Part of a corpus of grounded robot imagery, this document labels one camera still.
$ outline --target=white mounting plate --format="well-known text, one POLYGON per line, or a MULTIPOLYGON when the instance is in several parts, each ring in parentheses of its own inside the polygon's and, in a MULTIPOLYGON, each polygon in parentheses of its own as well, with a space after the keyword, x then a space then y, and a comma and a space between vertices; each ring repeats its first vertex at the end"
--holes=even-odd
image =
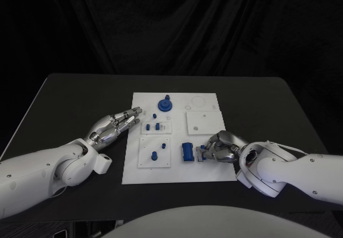
POLYGON ((214 135, 225 130, 222 112, 186 112, 188 134, 214 135))
POLYGON ((139 168, 168 168, 170 167, 170 138, 142 137, 139 168), (157 160, 152 160, 153 151, 157 152, 157 160))
POLYGON ((170 122, 159 122, 159 121, 143 122, 142 123, 142 133, 143 134, 172 134, 172 123, 170 122), (160 130, 156 130, 156 123, 160 123, 160 130))
POLYGON ((234 165, 214 160, 205 162, 183 163, 182 144, 194 143, 194 155, 196 147, 204 145, 211 135, 189 135, 186 112, 219 112, 219 104, 215 93, 134 93, 133 108, 142 107, 142 123, 129 131, 127 154, 123 173, 123 184, 166 183, 166 182, 209 182, 237 181, 234 165), (170 95, 173 108, 162 112, 157 103, 170 95), (172 134, 142 134, 145 122, 170 122, 172 134), (140 138, 170 138, 170 168, 139 168, 140 138))

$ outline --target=table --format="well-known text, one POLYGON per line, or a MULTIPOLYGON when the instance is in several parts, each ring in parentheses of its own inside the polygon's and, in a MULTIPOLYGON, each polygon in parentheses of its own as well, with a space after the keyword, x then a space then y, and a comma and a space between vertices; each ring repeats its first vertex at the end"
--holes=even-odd
MULTIPOLYGON (((132 107, 134 92, 217 93, 227 129, 245 140, 274 141, 306 152, 328 153, 290 88, 277 77, 51 74, 3 159, 59 147, 84 138, 97 120, 132 107)), ((3 222, 133 219, 192 205, 225 205, 263 212, 341 210, 287 185, 267 197, 238 181, 121 185, 127 134, 103 150, 107 174, 90 178, 3 222)))

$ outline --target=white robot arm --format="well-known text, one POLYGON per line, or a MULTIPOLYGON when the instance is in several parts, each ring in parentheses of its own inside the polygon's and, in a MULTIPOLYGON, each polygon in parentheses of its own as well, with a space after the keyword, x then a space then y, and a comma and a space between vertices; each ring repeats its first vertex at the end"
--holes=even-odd
POLYGON ((273 142, 248 143, 221 131, 201 149, 202 157, 218 162, 240 160, 238 180, 264 195, 277 197, 286 184, 294 185, 315 199, 343 205, 343 156, 306 154, 300 159, 273 142))
POLYGON ((140 108, 106 116, 85 139, 0 161, 0 219, 25 211, 55 196, 59 189, 75 186, 93 171, 104 174, 111 159, 98 151, 140 120, 140 108))

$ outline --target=robotic hand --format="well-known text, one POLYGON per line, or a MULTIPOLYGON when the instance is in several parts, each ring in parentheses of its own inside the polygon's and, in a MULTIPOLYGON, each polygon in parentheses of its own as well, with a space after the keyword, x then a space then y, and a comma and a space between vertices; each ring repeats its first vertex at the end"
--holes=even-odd
POLYGON ((343 156, 307 154, 270 141, 248 143, 228 131, 215 134, 199 151, 198 158, 240 160, 238 180, 264 195, 277 197, 290 183, 315 199, 343 205, 343 156), (306 156, 297 159, 281 147, 306 156))
POLYGON ((85 139, 0 162, 0 219, 57 196, 59 189, 78 185, 93 171, 107 172, 111 159, 98 151, 140 122, 140 113, 137 107, 106 116, 94 124, 85 139))

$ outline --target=blue object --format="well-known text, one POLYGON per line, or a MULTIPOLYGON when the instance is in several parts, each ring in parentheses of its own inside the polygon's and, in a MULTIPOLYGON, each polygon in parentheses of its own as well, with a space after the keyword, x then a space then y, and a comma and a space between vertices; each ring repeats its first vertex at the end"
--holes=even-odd
POLYGON ((155 151, 155 152, 153 152, 153 155, 152 155, 152 160, 156 161, 157 158, 159 158, 159 157, 157 157, 157 152, 155 151))
MULTIPOLYGON (((201 146, 202 149, 205 149, 205 145, 201 146)), ((202 160, 206 160, 206 158, 202 156, 202 160)))
POLYGON ((188 142, 182 144, 182 152, 183 152, 183 161, 185 162, 195 161, 192 143, 188 142))
POLYGON ((168 111, 170 111, 172 107, 173 107, 173 104, 172 104, 172 101, 170 101, 170 96, 166 95, 166 99, 159 101, 159 109, 163 112, 168 112, 168 111))

